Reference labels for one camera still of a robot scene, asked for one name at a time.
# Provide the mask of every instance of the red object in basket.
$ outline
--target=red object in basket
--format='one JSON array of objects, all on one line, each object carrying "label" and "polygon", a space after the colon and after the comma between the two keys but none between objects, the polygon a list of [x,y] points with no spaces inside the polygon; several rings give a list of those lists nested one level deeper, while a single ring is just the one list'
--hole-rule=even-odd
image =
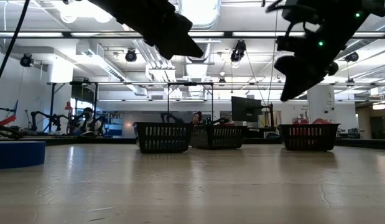
[{"label": "red object in basket", "polygon": [[324,120],[322,118],[316,119],[312,124],[331,124],[332,122],[329,122],[327,120]]},{"label": "red object in basket", "polygon": [[293,124],[308,124],[308,119],[304,118],[295,118],[292,120]]}]

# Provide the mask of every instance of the camera on ceiling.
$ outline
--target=camera on ceiling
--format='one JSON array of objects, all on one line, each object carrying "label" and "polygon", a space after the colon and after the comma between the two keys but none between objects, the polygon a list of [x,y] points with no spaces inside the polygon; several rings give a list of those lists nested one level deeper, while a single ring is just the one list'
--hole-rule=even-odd
[{"label": "camera on ceiling", "polygon": [[358,59],[359,59],[359,55],[356,52],[349,54],[345,57],[345,60],[347,62],[356,62],[358,61]]},{"label": "camera on ceiling", "polygon": [[19,61],[22,67],[30,68],[33,67],[35,61],[32,58],[32,54],[24,54],[24,56]]},{"label": "camera on ceiling", "polygon": [[234,50],[231,54],[231,61],[232,62],[239,62],[244,57],[244,52],[246,51],[246,44],[244,43],[244,40],[238,40],[238,43],[236,43]]},{"label": "camera on ceiling", "polygon": [[[334,59],[346,49],[346,43],[370,14],[385,16],[384,0],[371,1],[322,1],[322,0],[282,0],[272,3],[266,12],[282,11],[282,17],[290,22],[285,35],[276,39],[278,51],[293,52],[278,58],[274,68],[286,76],[281,101],[299,96],[304,91],[334,75],[338,65]],[[306,23],[319,25],[309,30]],[[302,24],[303,36],[290,35],[296,24]]]},{"label": "camera on ceiling", "polygon": [[135,62],[137,60],[136,50],[128,49],[128,52],[125,58],[126,58],[126,61],[128,62]]}]

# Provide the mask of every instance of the black pole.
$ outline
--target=black pole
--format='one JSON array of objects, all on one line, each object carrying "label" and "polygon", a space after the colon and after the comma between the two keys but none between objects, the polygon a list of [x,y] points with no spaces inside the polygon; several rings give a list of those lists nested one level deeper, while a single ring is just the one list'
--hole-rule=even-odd
[{"label": "black pole", "polygon": [[[50,105],[50,117],[53,116],[53,113],[54,113],[54,95],[55,95],[55,83],[52,84],[52,87],[51,87],[51,105]],[[51,132],[51,127],[52,127],[52,123],[51,123],[51,119],[49,119],[49,132]]]},{"label": "black pole", "polygon": [[167,114],[170,113],[170,84],[167,84]]},{"label": "black pole", "polygon": [[211,86],[211,121],[215,120],[215,87]]},{"label": "black pole", "polygon": [[269,115],[271,116],[271,128],[274,128],[274,105],[269,105]]},{"label": "black pole", "polygon": [[96,118],[97,112],[97,102],[98,102],[98,83],[95,83],[95,94],[94,94],[94,119]]}]

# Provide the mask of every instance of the column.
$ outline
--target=column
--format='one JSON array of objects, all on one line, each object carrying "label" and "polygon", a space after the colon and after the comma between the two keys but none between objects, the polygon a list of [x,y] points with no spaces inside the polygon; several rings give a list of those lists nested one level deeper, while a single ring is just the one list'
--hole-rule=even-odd
[{"label": "column", "polygon": [[335,92],[333,86],[317,85],[308,90],[308,113],[309,123],[322,118],[334,123],[335,113]]}]

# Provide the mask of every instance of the fluorescent light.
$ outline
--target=fluorescent light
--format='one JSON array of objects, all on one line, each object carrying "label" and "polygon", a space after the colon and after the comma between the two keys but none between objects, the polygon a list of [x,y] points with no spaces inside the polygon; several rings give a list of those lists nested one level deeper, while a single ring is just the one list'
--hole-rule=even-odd
[{"label": "fluorescent light", "polygon": [[142,37],[137,32],[71,32],[73,37]]},{"label": "fluorescent light", "polygon": [[356,32],[353,37],[384,37],[385,32]]},{"label": "fluorescent light", "polygon": [[197,44],[220,44],[221,40],[193,40]]},{"label": "fluorescent light", "polygon": [[189,32],[188,33],[190,37],[223,37],[224,32]]},{"label": "fluorescent light", "polygon": [[106,83],[98,83],[99,85],[124,85],[124,83],[110,83],[110,82],[106,82]]},{"label": "fluorescent light", "polygon": [[140,101],[150,101],[150,100],[125,100],[125,101],[130,101],[130,102],[140,102]]},{"label": "fluorescent light", "polygon": [[98,100],[98,101],[101,101],[101,102],[120,102],[122,100]]},{"label": "fluorescent light", "polygon": [[[12,37],[13,32],[0,32],[0,37]],[[63,37],[61,32],[20,32],[18,37]]]},{"label": "fluorescent light", "polygon": [[[285,35],[285,32],[233,32],[233,37],[275,37]],[[303,36],[304,32],[290,32],[290,36]]]},{"label": "fluorescent light", "polygon": [[385,109],[385,104],[378,104],[378,105],[373,105],[374,110],[384,110]]},{"label": "fluorescent light", "polygon": [[167,83],[164,83],[164,82],[161,82],[161,83],[154,83],[154,82],[152,82],[152,83],[139,83],[139,82],[133,82],[133,83],[131,83],[131,84],[133,84],[133,85],[167,85]]}]

